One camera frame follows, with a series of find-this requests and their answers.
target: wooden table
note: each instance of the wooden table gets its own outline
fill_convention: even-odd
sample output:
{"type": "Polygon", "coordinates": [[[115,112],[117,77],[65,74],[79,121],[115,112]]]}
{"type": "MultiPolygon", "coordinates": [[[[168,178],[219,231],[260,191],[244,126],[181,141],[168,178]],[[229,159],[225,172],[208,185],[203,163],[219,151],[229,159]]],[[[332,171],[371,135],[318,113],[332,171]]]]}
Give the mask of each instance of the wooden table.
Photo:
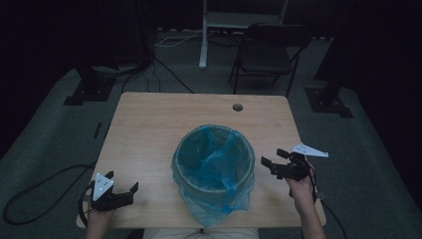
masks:
{"type": "MultiPolygon", "coordinates": [[[[110,125],[93,174],[114,171],[114,193],[127,192],[137,181],[132,205],[120,208],[111,227],[195,227],[178,193],[170,168],[180,140],[203,124],[239,131],[256,153],[255,186],[248,211],[234,211],[217,227],[301,226],[289,187],[261,165],[261,156],[287,163],[277,148],[290,150],[301,142],[289,103],[284,97],[125,93],[110,125]],[[243,110],[233,110],[241,104],[243,110]]],[[[322,224],[325,216],[316,202],[322,224]]]]}

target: black device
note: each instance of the black device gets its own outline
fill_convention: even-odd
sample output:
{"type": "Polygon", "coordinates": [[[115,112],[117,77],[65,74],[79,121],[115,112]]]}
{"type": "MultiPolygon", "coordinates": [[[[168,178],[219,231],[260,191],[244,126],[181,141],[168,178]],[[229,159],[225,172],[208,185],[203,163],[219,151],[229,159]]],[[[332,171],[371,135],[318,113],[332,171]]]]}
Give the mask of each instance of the black device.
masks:
{"type": "Polygon", "coordinates": [[[271,174],[277,175],[277,179],[280,180],[282,180],[283,178],[291,178],[295,181],[301,181],[302,179],[309,176],[313,185],[313,197],[315,202],[317,200],[315,173],[314,175],[311,175],[311,170],[313,169],[307,162],[305,156],[298,152],[288,153],[287,151],[284,151],[280,148],[277,149],[277,156],[288,159],[290,163],[273,163],[269,159],[261,157],[261,164],[268,167],[271,171],[271,174]]]}
{"type": "Polygon", "coordinates": [[[113,181],[110,180],[112,177],[113,171],[110,171],[105,176],[98,173],[96,180],[91,181],[90,185],[81,195],[79,214],[85,226],[88,226],[88,221],[83,209],[83,200],[87,191],[90,189],[92,190],[90,196],[91,208],[94,210],[105,212],[133,204],[133,194],[137,191],[138,183],[136,183],[129,192],[114,194],[112,193],[113,181]]]}

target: black cable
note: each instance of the black cable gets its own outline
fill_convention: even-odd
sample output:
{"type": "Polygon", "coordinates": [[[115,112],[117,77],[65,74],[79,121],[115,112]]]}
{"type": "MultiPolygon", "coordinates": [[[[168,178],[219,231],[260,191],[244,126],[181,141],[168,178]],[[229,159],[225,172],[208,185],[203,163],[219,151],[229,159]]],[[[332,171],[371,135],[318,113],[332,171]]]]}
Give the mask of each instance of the black cable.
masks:
{"type": "Polygon", "coordinates": [[[123,85],[121,86],[121,90],[120,93],[123,94],[124,93],[124,86],[126,86],[127,82],[130,80],[130,78],[132,78],[134,75],[138,74],[139,71],[135,71],[134,73],[132,73],[129,77],[126,78],[126,80],[124,81],[123,85]]]}
{"type": "Polygon", "coordinates": [[[167,66],[165,66],[160,60],[158,60],[157,58],[154,58],[155,61],[157,61],[159,64],[161,64],[161,66],[163,66],[165,69],[167,69],[167,71],[169,73],[171,73],[171,75],[173,75],[176,80],[184,87],[186,88],[186,90],[188,90],[190,93],[195,94],[192,90],[190,90],[177,76],[176,74],[174,74],[167,66]]]}
{"type": "Polygon", "coordinates": [[[149,90],[149,78],[145,76],[145,73],[143,73],[142,76],[146,79],[146,90],[150,93],[150,90],[149,90]]]}
{"type": "Polygon", "coordinates": [[[88,211],[84,212],[84,214],[87,214],[87,213],[91,212],[92,210],[94,210],[94,209],[93,209],[93,208],[91,208],[90,210],[88,210],[88,211]]]}
{"type": "Polygon", "coordinates": [[[88,219],[87,219],[87,216],[85,215],[86,213],[84,211],[84,197],[87,194],[88,190],[93,189],[93,188],[94,188],[94,182],[91,181],[90,184],[82,192],[80,199],[78,201],[79,216],[80,216],[81,221],[84,223],[85,227],[87,227],[87,228],[88,228],[88,219]]]}
{"type": "Polygon", "coordinates": [[[344,238],[347,239],[348,238],[347,233],[345,232],[345,229],[344,229],[343,225],[341,224],[340,220],[337,218],[337,216],[334,214],[334,212],[326,205],[326,203],[323,200],[321,200],[320,202],[329,211],[329,213],[331,213],[331,215],[334,217],[335,221],[337,221],[337,224],[340,227],[344,238]]]}
{"type": "Polygon", "coordinates": [[[94,162],[92,162],[89,165],[85,165],[85,164],[78,164],[78,165],[73,165],[70,167],[67,167],[65,169],[60,170],[59,172],[53,174],[52,176],[49,176],[48,178],[42,180],[39,183],[36,183],[33,186],[28,187],[27,189],[22,190],[21,192],[17,193],[16,195],[14,195],[11,199],[9,199],[9,201],[6,203],[6,206],[3,209],[3,219],[6,223],[10,224],[10,225],[24,225],[24,224],[29,224],[32,223],[40,218],[42,218],[43,216],[47,215],[47,213],[49,213],[64,197],[65,195],[70,191],[70,189],[77,183],[77,181],[89,170],[89,169],[94,169],[94,165],[97,163],[97,161],[95,160],[94,162]],[[39,186],[43,185],[44,183],[50,181],[52,178],[56,177],[57,175],[68,171],[70,169],[74,169],[74,168],[80,168],[80,167],[84,167],[85,170],[71,183],[71,185],[65,190],[65,192],[43,213],[41,213],[40,215],[28,219],[28,220],[24,220],[24,221],[13,221],[12,219],[9,218],[9,214],[8,214],[8,210],[9,207],[13,204],[14,201],[16,201],[19,197],[21,197],[22,195],[28,193],[29,191],[32,191],[36,188],[38,188],[39,186]]]}
{"type": "Polygon", "coordinates": [[[233,47],[237,47],[239,45],[239,41],[234,36],[229,36],[228,34],[224,34],[224,33],[221,33],[221,32],[218,34],[218,36],[220,36],[220,38],[230,40],[231,43],[230,44],[222,44],[222,43],[219,43],[219,42],[212,40],[212,39],[215,39],[215,38],[219,38],[219,37],[216,37],[215,35],[213,35],[212,37],[208,37],[208,39],[207,39],[208,43],[211,46],[224,47],[224,48],[233,48],[233,47]]]}
{"type": "Polygon", "coordinates": [[[152,62],[152,74],[155,75],[158,81],[158,91],[161,93],[161,81],[159,80],[159,77],[155,74],[155,64],[152,62]]]}
{"type": "Polygon", "coordinates": [[[140,68],[140,66],[135,67],[135,68],[131,68],[131,69],[128,69],[128,70],[125,70],[125,71],[122,71],[122,72],[117,72],[117,73],[107,73],[107,72],[100,72],[100,71],[96,71],[96,70],[94,70],[94,71],[98,74],[98,76],[101,76],[101,77],[117,78],[117,77],[121,77],[121,76],[125,76],[125,75],[128,75],[128,74],[138,72],[139,68],[140,68]]]}
{"type": "MultiPolygon", "coordinates": [[[[312,176],[312,174],[310,173],[309,177],[311,179],[311,184],[313,185],[313,195],[314,195],[314,198],[316,198],[315,193],[317,193],[316,192],[317,175],[316,175],[315,170],[312,167],[311,167],[311,171],[313,172],[314,176],[312,176]]],[[[337,222],[338,226],[340,227],[344,238],[347,239],[348,238],[347,233],[345,232],[345,229],[343,225],[341,224],[340,220],[337,218],[334,212],[326,205],[326,203],[322,199],[320,200],[320,203],[329,211],[329,213],[331,213],[331,215],[334,217],[335,221],[337,222]]]]}

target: trash bag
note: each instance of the trash bag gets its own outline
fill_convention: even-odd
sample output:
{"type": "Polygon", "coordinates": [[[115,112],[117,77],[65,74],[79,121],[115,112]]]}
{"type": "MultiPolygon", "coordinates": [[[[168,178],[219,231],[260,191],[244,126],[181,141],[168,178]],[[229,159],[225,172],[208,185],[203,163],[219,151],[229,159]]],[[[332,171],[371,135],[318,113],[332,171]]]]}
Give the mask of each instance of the trash bag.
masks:
{"type": "Polygon", "coordinates": [[[254,166],[255,153],[246,138],[215,124],[201,125],[181,139],[171,162],[179,194],[205,228],[249,208],[254,166]]]}

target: small hole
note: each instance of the small hole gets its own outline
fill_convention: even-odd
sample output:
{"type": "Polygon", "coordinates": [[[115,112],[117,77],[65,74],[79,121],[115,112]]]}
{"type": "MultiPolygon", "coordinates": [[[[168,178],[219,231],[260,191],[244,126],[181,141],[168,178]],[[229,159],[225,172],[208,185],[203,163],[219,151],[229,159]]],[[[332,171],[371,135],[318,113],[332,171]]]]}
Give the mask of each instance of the small hole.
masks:
{"type": "Polygon", "coordinates": [[[240,104],[234,104],[234,105],[233,105],[233,110],[234,110],[235,112],[241,112],[241,111],[242,111],[242,109],[243,109],[243,106],[242,106],[242,105],[240,105],[240,104]]]}

